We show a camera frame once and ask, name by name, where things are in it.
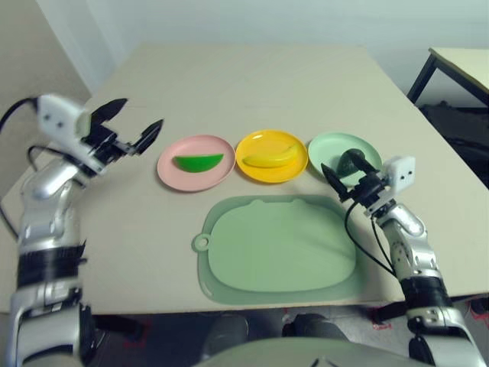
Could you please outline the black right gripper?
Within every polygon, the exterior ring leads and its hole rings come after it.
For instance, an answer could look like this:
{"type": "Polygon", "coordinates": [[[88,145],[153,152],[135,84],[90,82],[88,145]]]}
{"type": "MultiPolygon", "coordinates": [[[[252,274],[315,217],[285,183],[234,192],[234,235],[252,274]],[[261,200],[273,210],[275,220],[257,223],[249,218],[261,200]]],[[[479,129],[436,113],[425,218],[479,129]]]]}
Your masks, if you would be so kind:
{"type": "Polygon", "coordinates": [[[380,171],[359,154],[353,155],[353,164],[366,175],[350,191],[341,182],[336,172],[325,164],[321,164],[322,173],[328,184],[338,194],[341,202],[352,200],[348,214],[351,214],[357,206],[363,206],[365,215],[385,215],[397,204],[387,178],[379,177],[377,174],[380,171]]]}

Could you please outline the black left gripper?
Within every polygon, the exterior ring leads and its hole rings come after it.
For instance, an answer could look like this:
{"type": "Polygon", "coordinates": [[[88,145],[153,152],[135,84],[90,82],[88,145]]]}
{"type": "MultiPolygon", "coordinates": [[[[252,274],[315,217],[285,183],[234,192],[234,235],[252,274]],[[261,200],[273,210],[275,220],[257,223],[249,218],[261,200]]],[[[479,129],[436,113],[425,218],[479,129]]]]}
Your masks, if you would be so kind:
{"type": "Polygon", "coordinates": [[[101,171],[110,163],[117,161],[125,155],[143,154],[157,139],[163,127],[164,120],[160,119],[150,124],[141,133],[140,138],[133,144],[118,140],[118,134],[110,128],[101,125],[113,119],[125,106],[128,99],[113,99],[98,107],[91,114],[89,134],[81,138],[81,145],[88,149],[88,159],[96,160],[102,166],[91,168],[88,163],[83,163],[79,158],[78,168],[85,175],[101,174],[101,171]]]}

